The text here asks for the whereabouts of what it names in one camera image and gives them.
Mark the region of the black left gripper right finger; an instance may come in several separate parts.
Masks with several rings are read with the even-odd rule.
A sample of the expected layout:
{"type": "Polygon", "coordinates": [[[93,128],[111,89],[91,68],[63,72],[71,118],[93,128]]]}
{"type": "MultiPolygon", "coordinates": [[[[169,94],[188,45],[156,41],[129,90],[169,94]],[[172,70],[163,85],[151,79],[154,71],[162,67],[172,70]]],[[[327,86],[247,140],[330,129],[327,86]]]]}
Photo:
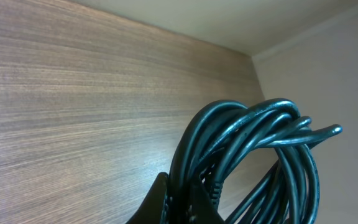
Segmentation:
{"type": "Polygon", "coordinates": [[[217,210],[214,209],[209,195],[196,176],[192,178],[188,199],[188,223],[190,224],[224,224],[217,210]]]}

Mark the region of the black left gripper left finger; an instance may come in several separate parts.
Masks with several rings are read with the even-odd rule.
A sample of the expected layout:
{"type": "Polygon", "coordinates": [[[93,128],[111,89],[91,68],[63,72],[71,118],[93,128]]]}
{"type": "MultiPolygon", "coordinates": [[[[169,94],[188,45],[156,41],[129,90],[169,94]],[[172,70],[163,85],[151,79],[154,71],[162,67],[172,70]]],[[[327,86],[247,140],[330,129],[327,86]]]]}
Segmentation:
{"type": "Polygon", "coordinates": [[[150,190],[127,224],[166,224],[168,216],[168,174],[157,175],[150,190]]]}

